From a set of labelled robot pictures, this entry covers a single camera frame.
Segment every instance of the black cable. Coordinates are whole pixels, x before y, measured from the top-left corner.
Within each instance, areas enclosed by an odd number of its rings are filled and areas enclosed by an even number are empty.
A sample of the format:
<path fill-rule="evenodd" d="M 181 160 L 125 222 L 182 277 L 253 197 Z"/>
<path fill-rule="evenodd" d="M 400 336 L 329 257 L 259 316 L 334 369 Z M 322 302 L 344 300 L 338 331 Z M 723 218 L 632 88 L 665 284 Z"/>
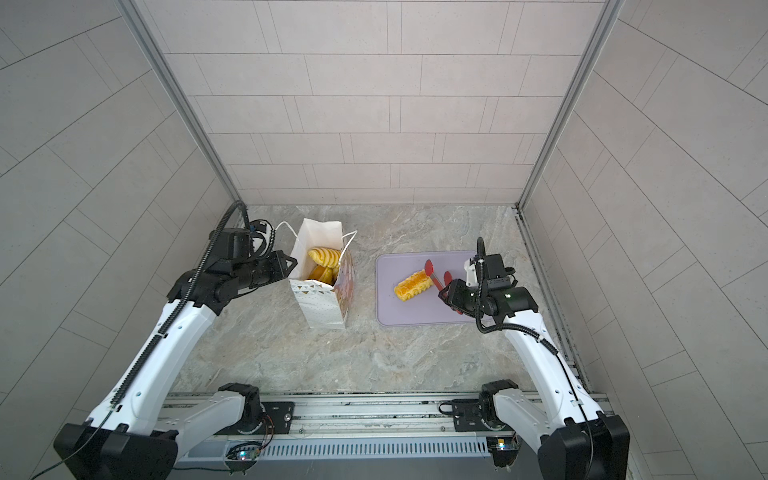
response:
<path fill-rule="evenodd" d="M 214 245 L 219 239 L 219 236 L 221 235 L 221 232 L 224 230 L 224 227 L 227 225 L 227 221 L 229 221 L 230 217 L 232 216 L 232 213 L 237 208 L 240 209 L 240 213 L 243 215 L 243 221 L 245 222 L 245 224 L 246 225 L 249 224 L 248 209 L 246 208 L 242 200 L 238 200 L 234 202 L 233 204 L 230 205 L 229 208 L 227 208 L 227 211 L 221 217 L 221 220 L 219 220 L 219 224 L 216 225 L 216 230 L 214 230 L 213 233 L 210 235 L 210 240 L 208 241 L 208 247 L 205 249 L 205 253 L 203 253 L 202 258 L 200 258 L 200 263 L 197 265 L 194 275 L 192 276 L 192 278 L 188 283 L 187 291 L 184 293 L 184 296 L 181 298 L 179 303 L 174 308 L 174 311 L 171 312 L 168 318 L 165 320 L 165 322 L 163 322 L 163 325 L 157 331 L 157 334 L 155 334 L 155 336 L 152 337 L 152 339 L 147 344 L 147 346 L 144 347 L 144 349 L 141 351 L 141 354 L 139 355 L 138 360 L 131 367 L 131 370 L 128 371 L 128 374 L 125 376 L 125 379 L 120 384 L 120 387 L 118 387 L 117 392 L 114 394 L 114 396 L 112 396 L 112 400 L 110 401 L 110 404 L 112 404 L 113 407 L 117 406 L 120 403 L 120 401 L 125 397 L 125 394 L 127 393 L 128 389 L 131 387 L 131 384 L 134 382 L 134 379 L 138 376 L 139 372 L 141 371 L 141 367 L 144 366 L 144 364 L 147 362 L 149 355 L 154 351 L 155 347 L 157 347 L 157 344 L 163 338 L 165 338 L 165 334 L 170 329 L 170 326 L 173 325 L 174 321 L 181 313 L 181 310 L 183 310 L 184 307 L 187 306 L 187 302 L 189 301 L 190 295 L 192 295 L 192 292 L 197 286 L 197 281 L 198 279 L 200 279 L 200 275 L 205 269 L 205 264 L 208 261 L 208 257 L 210 256 L 210 253 L 214 249 Z"/>
<path fill-rule="evenodd" d="M 46 468 L 45 470 L 43 470 L 42 472 L 38 473 L 37 475 L 35 475 L 34 477 L 30 478 L 29 480 L 35 480 L 35 478 L 39 477 L 40 475 L 42 475 L 42 474 L 44 474 L 44 473 L 48 473 L 48 472 L 50 472 L 50 471 L 51 471 L 51 470 L 53 470 L 54 468 L 58 467 L 58 466 L 59 466 L 59 465 L 61 465 L 62 463 L 66 462 L 66 461 L 67 461 L 67 460 L 69 460 L 70 458 L 72 458 L 72 457 L 74 457 L 75 455 L 77 455 L 77 454 L 78 454 L 78 453 L 79 453 L 79 452 L 80 452 L 82 449 L 84 449 L 84 448 L 85 448 L 85 446 L 88 444 L 88 442 L 90 442 L 90 441 L 91 441 L 91 439 L 92 439 L 92 438 L 94 438 L 94 437 L 96 436 L 96 434 L 98 433 L 98 431 L 99 431 L 99 430 L 101 430 L 101 427 L 103 427 L 103 426 L 104 426 L 104 424 L 107 422 L 107 419 L 109 418 L 109 416 L 110 416 L 110 415 L 112 415 L 112 412 L 113 412 L 113 411 L 114 411 L 114 410 L 110 410 L 109 412 L 107 412 L 107 416 L 105 416 L 105 417 L 104 417 L 104 420 L 101 420 L 101 424 L 98 426 L 98 428 L 96 429 L 96 431 L 95 431 L 95 432 L 93 432 L 93 433 L 91 433 L 91 436 L 90 436 L 90 437 L 88 437 L 88 440 L 86 440 L 86 441 L 85 441 L 85 443 L 83 443 L 83 445 L 80 445 L 80 448 L 79 448 L 79 449 L 77 449 L 77 450 L 75 450 L 74 452 L 72 452 L 72 453 L 71 453 L 71 454 L 70 454 L 70 455 L 69 455 L 67 458 L 64 458 L 64 459 L 63 459 L 63 460 L 61 460 L 60 462 L 58 462 L 58 463 L 55 463 L 55 464 L 51 465 L 50 467 Z"/>
<path fill-rule="evenodd" d="M 206 472 L 229 472 L 232 473 L 232 470 L 223 469 L 223 468 L 205 468 L 205 467 L 189 467 L 189 468 L 176 468 L 173 467 L 173 470 L 205 470 Z"/>

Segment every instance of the white paper bag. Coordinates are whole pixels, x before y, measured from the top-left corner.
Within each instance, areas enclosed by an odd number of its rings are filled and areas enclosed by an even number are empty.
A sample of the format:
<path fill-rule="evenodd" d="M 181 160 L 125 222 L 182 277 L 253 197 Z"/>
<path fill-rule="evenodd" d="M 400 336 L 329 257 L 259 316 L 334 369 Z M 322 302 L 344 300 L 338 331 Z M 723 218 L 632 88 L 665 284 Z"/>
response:
<path fill-rule="evenodd" d="M 349 244 L 357 232 L 343 234 L 341 222 L 318 222 L 305 218 L 290 256 L 297 265 L 288 276 L 293 295 L 310 328 L 345 329 L 346 314 L 352 299 L 355 271 Z M 351 236 L 344 245 L 344 237 Z M 341 250 L 339 277 L 330 286 L 318 280 L 305 280 L 315 268 L 307 252 L 315 247 Z"/>

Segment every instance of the bag handle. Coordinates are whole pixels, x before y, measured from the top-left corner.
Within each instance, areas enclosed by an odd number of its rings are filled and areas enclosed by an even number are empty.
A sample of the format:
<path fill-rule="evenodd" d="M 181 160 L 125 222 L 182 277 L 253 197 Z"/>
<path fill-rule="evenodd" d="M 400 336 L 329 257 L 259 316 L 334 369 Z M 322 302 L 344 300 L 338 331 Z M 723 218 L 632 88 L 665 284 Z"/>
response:
<path fill-rule="evenodd" d="M 277 224 L 277 227 L 275 227 L 275 231 L 277 232 L 277 229 L 280 228 L 283 225 L 288 227 L 288 229 L 291 231 L 291 233 L 293 233 L 293 236 L 296 237 L 296 240 L 299 243 L 301 243 L 301 240 L 299 240 L 299 234 L 296 233 L 296 231 L 293 229 L 293 227 L 290 226 L 290 223 L 288 223 L 285 220 Z M 344 257 L 344 252 L 346 252 L 346 249 L 347 249 L 347 247 L 349 247 L 349 244 L 352 243 L 352 240 L 355 240 L 355 236 L 357 235 L 357 230 L 355 230 L 353 232 L 345 233 L 341 237 L 344 238 L 344 237 L 348 237 L 349 235 L 352 235 L 352 238 L 349 239 L 349 242 L 347 242 L 346 245 L 344 246 L 344 248 L 341 250 L 341 254 L 339 255 L 339 261 L 341 261 L 341 258 Z"/>
<path fill-rule="evenodd" d="M 341 237 L 344 238 L 344 237 L 348 237 L 349 235 L 352 235 L 352 238 L 349 239 L 349 242 L 346 243 L 343 250 L 341 251 L 341 255 L 339 255 L 339 262 L 341 261 L 342 257 L 344 257 L 344 252 L 346 252 L 346 249 L 347 247 L 349 247 L 349 244 L 352 243 L 352 240 L 355 240 L 355 235 L 357 235 L 357 230 L 353 232 L 345 233 Z"/>

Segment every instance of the marble floor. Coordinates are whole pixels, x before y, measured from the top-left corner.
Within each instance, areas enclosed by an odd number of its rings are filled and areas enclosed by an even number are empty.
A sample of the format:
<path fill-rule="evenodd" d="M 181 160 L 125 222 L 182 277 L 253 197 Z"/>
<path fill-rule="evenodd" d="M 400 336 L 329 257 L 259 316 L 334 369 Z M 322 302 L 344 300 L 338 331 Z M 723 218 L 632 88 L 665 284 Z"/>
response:
<path fill-rule="evenodd" d="M 358 230 L 350 247 L 355 293 L 346 330 L 310 329 L 287 281 L 234 300 L 203 335 L 173 391 L 212 391 L 227 382 L 263 392 L 476 391 L 509 378 L 533 390 L 520 357 L 501 333 L 482 335 L 474 323 L 384 327 L 376 321 L 376 258 L 383 253 L 474 250 L 501 253 L 517 269 L 548 322 L 541 289 L 515 222 L 500 206 L 258 206 L 250 218 L 298 230 L 304 217 L 341 220 Z M 293 235 L 278 230 L 276 250 L 290 253 Z"/>

